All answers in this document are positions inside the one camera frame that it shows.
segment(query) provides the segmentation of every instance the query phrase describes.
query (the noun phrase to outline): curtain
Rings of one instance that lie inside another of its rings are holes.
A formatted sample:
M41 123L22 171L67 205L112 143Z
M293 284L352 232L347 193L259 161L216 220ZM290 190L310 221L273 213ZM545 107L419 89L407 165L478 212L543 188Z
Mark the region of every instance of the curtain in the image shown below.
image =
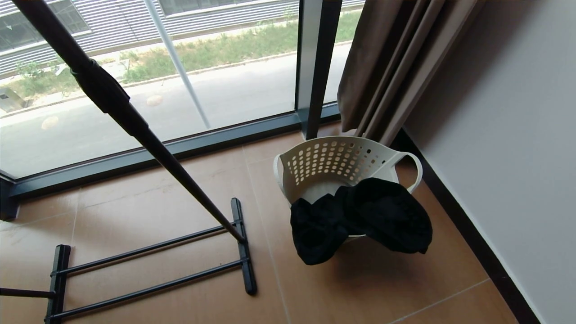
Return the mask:
M367 0L338 88L342 131L389 145L482 4Z

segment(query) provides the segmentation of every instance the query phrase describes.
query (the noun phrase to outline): concrete pavement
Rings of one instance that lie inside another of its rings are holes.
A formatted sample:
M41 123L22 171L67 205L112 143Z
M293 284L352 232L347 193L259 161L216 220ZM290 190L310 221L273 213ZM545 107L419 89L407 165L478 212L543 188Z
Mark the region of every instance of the concrete pavement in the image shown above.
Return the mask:
M336 100L349 49L335 47L325 102ZM291 55L189 78L214 129L293 110L295 74ZM126 91L162 141L206 130L179 78ZM87 98L0 119L0 169L17 178L139 146Z

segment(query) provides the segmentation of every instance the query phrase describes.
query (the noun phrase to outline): curb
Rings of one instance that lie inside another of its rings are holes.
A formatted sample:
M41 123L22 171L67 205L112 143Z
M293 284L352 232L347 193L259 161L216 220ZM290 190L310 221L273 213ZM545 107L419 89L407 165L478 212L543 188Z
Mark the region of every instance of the curb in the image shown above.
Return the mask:
M336 43L334 44L334 47L336 46L342 46L342 45L347 45L352 43L351 40L346 40L344 42L340 42L340 43ZM230 64L224 64L224 65L218 65L218 66L213 66L213 67L207 67L205 69L200 69L200 70L194 70L194 71L190 71L190 72L186 72L186 75L188 76L193 76L195 74L200 74L200 73L204 73L204 72L210 72L210 71L216 71L216 70L221 70L221 69L226 69L229 67L236 67L236 66L242 66L242 65L246 65L246 64L250 64L250 63L258 63L258 62L265 62L268 61L270 59L275 59L275 58L281 58L284 56L290 56L290 55L294 55L296 54L297 51L292 51L292 52L286 52L286 53L281 53L281 54L275 54L275 55L270 55L270 56L265 56L262 58L256 58L256 59L247 59L246 61L241 61L241 62L236 62L236 63L230 63ZM173 78L178 78L180 77L179 74L171 74L169 76L164 76L164 77L157 77L157 78L153 78L153 79L149 79L149 80L145 80L145 81L138 81L138 82L133 82L133 83L129 83L129 84L120 84L122 86L122 88L126 89L126 88L131 88L133 86L138 86L138 85L145 85L145 84L150 84L150 83L154 83L154 82L159 82L159 81L165 81L165 80L170 80ZM8 112L5 115L0 116L0 119L2 118L7 118L10 116L15 116L18 114L22 114L28 111L33 111L36 109L41 109L41 108L46 108L46 107L50 107L50 106L54 106L57 104L62 104L62 103L66 103L68 101L72 101L72 100L77 100L77 99L81 99L81 98L85 98L86 95L82 94L80 96L77 97L69 97L66 99L62 99L60 101L56 101L53 103L49 103L49 104L43 104L37 107L30 107L30 108L24 108L24 109L20 109L18 111L14 111L14 112Z

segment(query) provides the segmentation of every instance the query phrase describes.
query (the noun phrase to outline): black cloth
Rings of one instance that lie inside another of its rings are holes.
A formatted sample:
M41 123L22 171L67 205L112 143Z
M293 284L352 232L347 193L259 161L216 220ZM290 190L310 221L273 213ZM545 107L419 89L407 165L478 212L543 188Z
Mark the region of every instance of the black cloth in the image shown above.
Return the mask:
M367 178L342 186L313 204L300 198L291 206L294 246L307 265L329 260L348 235L362 235L392 251L424 254L432 224L420 203L401 185Z

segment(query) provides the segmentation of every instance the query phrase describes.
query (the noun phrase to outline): baseboard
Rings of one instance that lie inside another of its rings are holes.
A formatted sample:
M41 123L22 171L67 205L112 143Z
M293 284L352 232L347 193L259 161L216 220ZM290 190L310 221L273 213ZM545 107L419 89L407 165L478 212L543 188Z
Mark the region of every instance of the baseboard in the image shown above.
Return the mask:
M422 162L424 169L423 180L426 182L432 193L438 199L456 228L460 231L476 258L494 282L498 291L516 316L519 324L540 324L540 321L528 306L524 296L520 293L516 284L512 281L508 273L492 251L482 235L478 232L472 221L466 215L454 196L436 175L430 164L426 161L422 152L416 147L412 139L404 130L400 130L391 145L397 150L410 152L416 155Z

